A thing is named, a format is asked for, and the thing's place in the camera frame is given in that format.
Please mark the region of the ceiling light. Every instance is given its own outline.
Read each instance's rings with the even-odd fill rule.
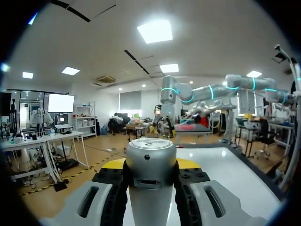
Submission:
[[[28,22],[29,25],[32,25],[32,24],[33,24],[33,21],[34,21],[34,19],[36,18],[37,14],[38,14],[38,13],[36,13],[36,14],[33,16],[33,18]]]
[[[63,74],[69,74],[69,75],[75,75],[77,72],[79,72],[80,70],[78,70],[78,69],[74,69],[74,68],[72,68],[72,67],[66,67],[63,71],[62,71],[62,73]]]
[[[1,70],[4,72],[8,72],[10,67],[7,64],[2,63],[1,64]]]
[[[259,77],[261,75],[262,75],[262,73],[260,73],[260,72],[251,71],[249,74],[247,74],[247,77],[257,78],[257,77]]]
[[[33,73],[23,72],[23,78],[32,79]]]
[[[173,64],[173,65],[160,65],[161,71],[163,73],[169,73],[169,72],[178,72],[179,67],[178,64]]]
[[[168,20],[153,21],[137,27],[146,44],[173,39]]]

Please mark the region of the computer monitor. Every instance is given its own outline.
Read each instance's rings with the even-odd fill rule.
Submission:
[[[187,112],[188,110],[181,109],[181,116],[184,116]]]
[[[62,94],[49,94],[49,113],[72,113],[74,96]]]
[[[0,92],[0,116],[9,116],[11,93]]]

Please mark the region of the office chair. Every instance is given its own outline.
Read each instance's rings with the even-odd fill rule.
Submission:
[[[115,136],[122,128],[116,119],[109,119],[108,127],[111,131],[111,136]]]
[[[266,156],[266,159],[269,159],[270,153],[268,153],[265,148],[268,145],[271,145],[275,143],[274,137],[276,136],[276,133],[274,132],[269,132],[269,123],[266,119],[260,119],[260,125],[261,125],[261,131],[260,131],[260,136],[256,138],[256,141],[259,141],[264,144],[263,149],[259,150],[258,155],[264,155]]]

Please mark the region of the yellow black tape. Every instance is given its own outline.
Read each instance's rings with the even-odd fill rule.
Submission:
[[[82,174],[83,172],[85,172],[85,171],[87,171],[87,170],[93,170],[95,173],[98,173],[97,170],[95,170],[93,167],[94,167],[94,166],[97,166],[98,164],[100,164],[100,163],[102,163],[102,162],[104,162],[104,161],[105,161],[105,160],[101,160],[100,162],[98,162],[98,163],[96,163],[96,164],[90,166],[89,168],[84,169],[84,170],[82,170],[81,172],[78,172],[77,174],[74,174],[74,175],[72,175],[72,176],[70,176],[70,177],[67,177],[67,178],[64,178],[64,179],[70,179],[70,178],[77,177],[78,175]],[[51,185],[48,185],[48,186],[46,186],[46,187],[42,187],[42,188],[37,189],[37,190],[34,190],[34,191],[22,193],[21,196],[29,195],[29,194],[36,193],[36,192],[41,192],[41,191],[44,191],[44,190],[46,190],[46,189],[48,189],[48,188],[50,188],[50,187],[53,187],[54,185],[55,185],[55,184],[51,184]]]

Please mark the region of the ceiling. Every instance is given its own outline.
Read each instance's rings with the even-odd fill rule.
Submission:
[[[222,83],[229,73],[246,75],[253,70],[278,81],[287,76],[282,73],[287,64],[277,64],[271,58],[276,44],[290,54],[289,45],[252,0],[63,2],[71,3],[70,7],[90,22],[58,5],[46,6],[28,26],[8,62],[11,68],[6,77],[11,83],[92,85],[96,78],[107,75],[117,80],[108,92],[119,92],[119,87],[122,92],[158,89],[164,76],[159,65],[165,64],[178,64],[179,72],[169,75],[180,82],[193,80],[196,87]],[[136,27],[160,19],[169,20],[173,40],[146,44]],[[66,66],[80,72],[62,74]],[[22,78],[22,72],[34,73],[33,79]]]

